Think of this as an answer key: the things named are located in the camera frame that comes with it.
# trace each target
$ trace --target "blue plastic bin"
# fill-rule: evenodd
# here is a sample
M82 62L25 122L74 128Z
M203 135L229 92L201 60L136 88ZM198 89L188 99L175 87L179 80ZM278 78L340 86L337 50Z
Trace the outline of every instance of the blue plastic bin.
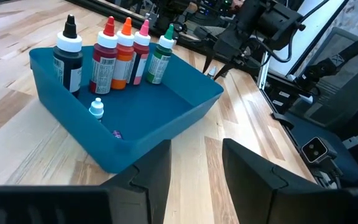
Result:
M83 53L78 99L54 77L52 48L31 50L31 68L41 103L107 172L122 171L162 140L180 134L202 118L223 92L220 85L172 55L161 85L142 80L140 86L97 96L88 91L93 47L83 47ZM96 97L104 103L102 123L88 111ZM123 139L115 138L114 130Z

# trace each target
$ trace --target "black bottle tip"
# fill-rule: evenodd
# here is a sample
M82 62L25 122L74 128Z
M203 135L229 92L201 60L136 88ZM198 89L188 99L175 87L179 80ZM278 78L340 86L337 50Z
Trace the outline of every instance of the black bottle tip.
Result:
M74 16L71 14L67 16L67 21L65 24L65 30L63 31L63 36L70 39L77 38L75 20L74 20Z

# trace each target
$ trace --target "orange paint bottle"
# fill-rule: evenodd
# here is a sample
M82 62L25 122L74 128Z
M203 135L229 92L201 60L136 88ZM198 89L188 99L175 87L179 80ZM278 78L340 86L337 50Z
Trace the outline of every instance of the orange paint bottle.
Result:
M111 82L111 88L113 90L123 90L127 84L127 77L131 75L135 39L135 36L131 34L131 29L131 18L128 17L122 30L117 32L118 54Z

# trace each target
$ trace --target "small purple object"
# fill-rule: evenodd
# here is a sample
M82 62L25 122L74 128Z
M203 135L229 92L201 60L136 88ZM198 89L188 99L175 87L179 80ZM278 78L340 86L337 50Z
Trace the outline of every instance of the small purple object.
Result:
M119 139L122 139L121 133L120 133L119 131L114 130L114 131L112 132L112 134L114 135L114 137L119 138Z

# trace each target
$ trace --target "wooden table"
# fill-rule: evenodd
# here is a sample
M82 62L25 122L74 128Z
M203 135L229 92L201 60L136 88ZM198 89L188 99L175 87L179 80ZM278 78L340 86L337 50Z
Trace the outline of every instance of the wooden table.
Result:
M29 50L55 45L67 14L84 45L93 45L106 18L65 1L0 5L0 184L100 184L112 177L85 153L37 98ZM122 24L116 22L116 30ZM204 56L174 53L201 70ZM222 64L214 61L219 68ZM222 138L314 181L251 77L232 70L208 114L172 139L172 179L165 223L238 223L221 162Z

